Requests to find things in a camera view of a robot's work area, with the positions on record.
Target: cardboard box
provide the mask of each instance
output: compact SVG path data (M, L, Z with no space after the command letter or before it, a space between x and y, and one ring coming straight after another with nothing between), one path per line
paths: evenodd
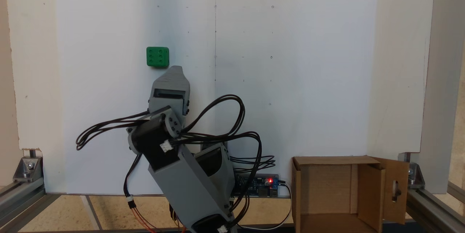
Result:
M296 233L378 232L405 223L407 162L369 156L293 157Z

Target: bolt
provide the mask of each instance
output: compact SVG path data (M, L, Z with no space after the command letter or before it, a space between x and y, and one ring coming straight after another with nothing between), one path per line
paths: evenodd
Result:
M28 169L33 169L34 168L34 162L30 161L30 162L28 162L28 164L26 166L28 167Z

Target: robotic arm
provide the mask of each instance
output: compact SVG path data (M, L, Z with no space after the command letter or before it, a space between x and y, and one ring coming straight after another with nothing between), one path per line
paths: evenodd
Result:
M234 220L230 198L235 179L223 143L193 155L179 138L189 112L190 84L182 67L172 66L153 82L147 120L129 127L128 142L143 154L148 168L183 225L193 233L227 232Z

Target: green cube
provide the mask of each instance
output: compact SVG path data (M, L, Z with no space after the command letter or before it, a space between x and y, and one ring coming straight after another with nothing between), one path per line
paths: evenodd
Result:
M147 66L167 68L170 65L170 51L167 47L147 47Z

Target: circuit board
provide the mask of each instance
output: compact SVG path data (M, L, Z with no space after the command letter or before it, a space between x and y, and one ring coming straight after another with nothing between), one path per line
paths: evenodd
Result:
M240 176L244 179L244 182L247 182L249 179L249 174L240 174ZM252 181L248 190L249 196L258 198L277 198L278 182L279 175L277 174L256 174L254 181ZM234 196L238 196L240 187L236 185L233 192Z

